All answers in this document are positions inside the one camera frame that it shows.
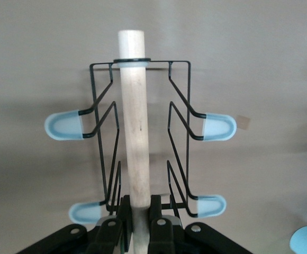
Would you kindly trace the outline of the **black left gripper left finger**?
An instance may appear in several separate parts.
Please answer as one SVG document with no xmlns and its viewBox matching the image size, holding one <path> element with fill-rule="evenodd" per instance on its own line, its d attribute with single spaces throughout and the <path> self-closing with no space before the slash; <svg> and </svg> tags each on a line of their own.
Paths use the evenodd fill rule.
<svg viewBox="0 0 307 254">
<path fill-rule="evenodd" d="M 130 196 L 121 199 L 115 216 L 103 217 L 90 231 L 70 224 L 19 253 L 125 253 L 132 233 Z"/>
</svg>

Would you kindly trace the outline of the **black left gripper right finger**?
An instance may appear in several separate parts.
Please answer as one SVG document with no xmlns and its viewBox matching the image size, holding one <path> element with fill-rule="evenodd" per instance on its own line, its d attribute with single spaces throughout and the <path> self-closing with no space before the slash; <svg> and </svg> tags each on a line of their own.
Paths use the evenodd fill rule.
<svg viewBox="0 0 307 254">
<path fill-rule="evenodd" d="M 178 217 L 162 215 L 161 197 L 151 196 L 148 253 L 250 253 L 202 222 L 183 228 Z"/>
</svg>

